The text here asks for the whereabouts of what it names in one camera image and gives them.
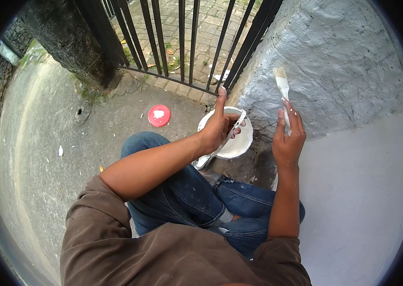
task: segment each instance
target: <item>brick paver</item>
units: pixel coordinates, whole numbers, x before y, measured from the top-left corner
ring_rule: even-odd
[[[184,31],[184,50],[185,50],[185,71],[186,71],[186,81],[189,77],[189,58],[190,58],[190,40],[192,32],[192,19],[193,19],[193,0],[186,1],[185,8],[185,31]],[[197,38],[195,45],[195,55],[194,55],[194,82],[207,83],[211,68],[209,65],[213,63],[214,55],[216,53],[217,44],[219,42],[219,37],[222,30],[222,25],[224,22],[224,17],[227,12],[228,0],[203,0],[200,2],[199,9],[199,20],[197,27]],[[230,69],[235,61],[238,51],[244,41],[246,34],[252,24],[252,20],[261,4],[260,0],[256,0],[256,4],[251,11],[248,18],[247,24],[243,29],[242,36],[240,37],[239,43],[235,48],[232,59],[227,59],[228,52],[230,51],[233,43],[233,39],[236,36],[236,32],[239,29],[239,24],[243,18],[244,12],[248,5],[247,0],[237,0],[235,2],[233,13],[231,15],[227,32],[224,37],[224,41],[219,53],[219,58],[215,67],[214,74],[220,74],[226,62],[228,62],[227,69]],[[136,33],[140,40],[141,49],[148,64],[154,64],[154,56],[152,54],[152,49],[149,43],[149,37],[147,35],[146,25],[144,23],[144,18],[142,15],[141,4],[139,0],[134,0],[128,3],[130,14],[133,19],[133,23],[136,29]],[[167,62],[173,75],[180,76],[179,69],[179,7],[178,0],[159,0],[160,5],[160,17],[162,20],[162,30],[163,30],[163,40],[166,46],[165,50],[169,50],[166,53]],[[152,12],[152,5],[149,2],[149,9],[151,14],[151,19],[153,23],[154,38],[158,45],[157,34],[155,31],[154,16]],[[116,31],[119,40],[123,40],[124,36],[122,30],[118,24],[116,18],[111,20],[114,30]],[[203,92],[199,92],[195,89],[183,86],[178,83],[171,81],[166,81],[158,79],[155,81],[154,86],[159,88],[165,88],[169,91],[176,92],[178,94],[188,96],[192,100],[200,101],[204,99],[207,101],[208,95]]]

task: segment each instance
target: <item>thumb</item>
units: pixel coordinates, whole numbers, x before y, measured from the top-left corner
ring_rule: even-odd
[[[219,89],[219,97],[217,98],[216,111],[214,111],[214,114],[224,116],[225,101],[227,101],[227,90],[224,87],[221,87]]]
[[[276,125],[275,136],[277,138],[284,138],[284,129],[286,127],[286,121],[284,120],[284,111],[282,109],[278,110],[278,123]]]

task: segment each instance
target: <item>ripped jeans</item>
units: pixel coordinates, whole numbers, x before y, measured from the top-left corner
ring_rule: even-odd
[[[157,133],[141,132],[125,141],[121,158],[167,143]],[[274,191],[210,171],[203,176],[188,165],[127,204],[139,235],[167,222],[201,227],[222,235],[251,259],[266,240],[274,197]],[[241,218],[232,221],[233,214]],[[304,214],[300,202],[300,222]]]

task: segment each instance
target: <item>hand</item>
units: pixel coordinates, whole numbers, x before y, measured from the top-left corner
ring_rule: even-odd
[[[289,114],[290,131],[289,134],[285,134],[284,111],[279,109],[278,124],[271,148],[278,166],[278,172],[287,169],[298,170],[298,158],[306,140],[306,132],[300,113],[287,100],[284,100],[284,107]]]
[[[219,148],[227,137],[228,132],[230,132],[235,122],[241,116],[237,113],[224,114],[226,100],[227,90],[224,87],[221,87],[214,114],[211,116],[208,124],[197,134],[200,137],[201,153],[203,155],[208,155]],[[246,122],[243,120],[240,125],[244,127],[246,126]],[[235,135],[240,133],[240,128],[235,129],[231,138],[234,139]]]

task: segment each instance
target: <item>brown shirt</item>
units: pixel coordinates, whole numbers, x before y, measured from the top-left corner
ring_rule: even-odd
[[[131,238],[128,209],[94,176],[66,216],[63,285],[310,285],[297,238],[262,243],[244,258],[219,234],[166,223]]]

